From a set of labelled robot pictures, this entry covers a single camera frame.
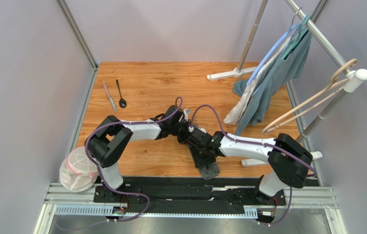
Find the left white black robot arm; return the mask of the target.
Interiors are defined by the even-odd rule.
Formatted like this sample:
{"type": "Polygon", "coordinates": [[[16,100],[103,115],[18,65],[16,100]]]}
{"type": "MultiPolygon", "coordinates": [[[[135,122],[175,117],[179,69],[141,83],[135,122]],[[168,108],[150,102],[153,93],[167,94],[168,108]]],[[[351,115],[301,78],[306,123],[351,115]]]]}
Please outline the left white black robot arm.
{"type": "Polygon", "coordinates": [[[178,136],[188,130],[188,114],[189,109],[172,105],[165,114],[145,121],[125,121],[114,115],[106,117],[84,144],[85,153],[97,166],[104,187],[117,193],[123,185],[118,161],[128,143],[178,136]]]}

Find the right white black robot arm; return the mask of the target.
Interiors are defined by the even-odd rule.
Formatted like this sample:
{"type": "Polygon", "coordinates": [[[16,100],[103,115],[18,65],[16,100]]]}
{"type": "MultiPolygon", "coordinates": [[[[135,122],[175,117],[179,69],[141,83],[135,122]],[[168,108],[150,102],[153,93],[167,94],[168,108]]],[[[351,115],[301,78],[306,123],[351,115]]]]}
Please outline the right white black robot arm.
{"type": "Polygon", "coordinates": [[[242,156],[260,163],[267,162],[273,171],[264,175],[256,185],[256,190],[266,196],[275,196],[285,187],[303,188],[313,161],[312,154],[287,134],[256,139],[221,131],[210,135],[194,128],[177,139],[189,148],[195,167],[205,180],[220,173],[216,162],[219,156],[242,156]]]}

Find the grey stitched cloth napkin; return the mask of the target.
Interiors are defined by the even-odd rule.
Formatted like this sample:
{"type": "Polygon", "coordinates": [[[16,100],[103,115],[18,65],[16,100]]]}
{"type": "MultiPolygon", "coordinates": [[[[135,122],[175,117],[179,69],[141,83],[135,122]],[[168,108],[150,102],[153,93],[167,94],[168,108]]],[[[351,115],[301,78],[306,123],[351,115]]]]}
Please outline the grey stitched cloth napkin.
{"type": "MultiPolygon", "coordinates": [[[[207,133],[206,130],[203,128],[198,128],[198,129],[202,130],[204,133],[207,133]]],[[[203,177],[204,180],[211,180],[214,177],[218,176],[218,174],[220,173],[220,169],[219,169],[217,162],[209,164],[205,167],[200,167],[196,169],[198,170],[198,172],[200,173],[200,175],[203,177]]]]}

